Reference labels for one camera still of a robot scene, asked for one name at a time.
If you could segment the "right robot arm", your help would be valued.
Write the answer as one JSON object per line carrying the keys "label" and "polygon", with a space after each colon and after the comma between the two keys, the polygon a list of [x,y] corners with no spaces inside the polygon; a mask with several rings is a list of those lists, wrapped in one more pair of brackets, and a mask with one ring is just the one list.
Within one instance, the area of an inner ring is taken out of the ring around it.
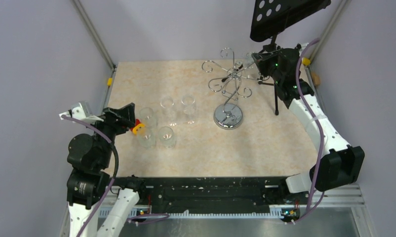
{"label": "right robot arm", "polygon": [[304,126],[318,155],[315,165],[303,173],[289,176],[278,190],[284,203],[292,203],[298,193],[324,192],[357,181],[365,152],[352,146],[332,125],[321,109],[310,85],[300,78],[303,57],[296,48],[252,53],[257,69],[274,80],[277,97]]}

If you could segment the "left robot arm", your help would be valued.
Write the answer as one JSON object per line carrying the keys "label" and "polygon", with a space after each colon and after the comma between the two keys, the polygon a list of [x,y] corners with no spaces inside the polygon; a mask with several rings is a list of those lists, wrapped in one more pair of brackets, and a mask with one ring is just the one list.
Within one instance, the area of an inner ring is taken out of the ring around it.
{"label": "left robot arm", "polygon": [[102,226],[98,226],[99,209],[118,180],[119,154],[115,145],[118,135],[136,134],[140,120],[135,104],[122,108],[104,108],[93,115],[86,103],[80,102],[59,115],[61,120],[81,124],[91,135],[82,133],[68,144],[67,162],[73,170],[67,181],[67,203],[71,237],[117,237],[132,208],[147,198],[144,180],[135,176],[122,178],[117,201]]}

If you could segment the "clear wine glass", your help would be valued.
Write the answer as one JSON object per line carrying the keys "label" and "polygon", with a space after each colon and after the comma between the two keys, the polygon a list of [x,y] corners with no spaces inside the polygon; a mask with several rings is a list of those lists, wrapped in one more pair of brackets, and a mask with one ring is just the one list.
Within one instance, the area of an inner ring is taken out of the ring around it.
{"label": "clear wine glass", "polygon": [[184,95],[181,99],[182,110],[186,115],[187,124],[195,124],[197,122],[197,103],[192,95]]}
{"label": "clear wine glass", "polygon": [[165,96],[161,99],[160,105],[163,109],[163,114],[166,116],[170,126],[177,125],[177,109],[174,99],[170,96]]}

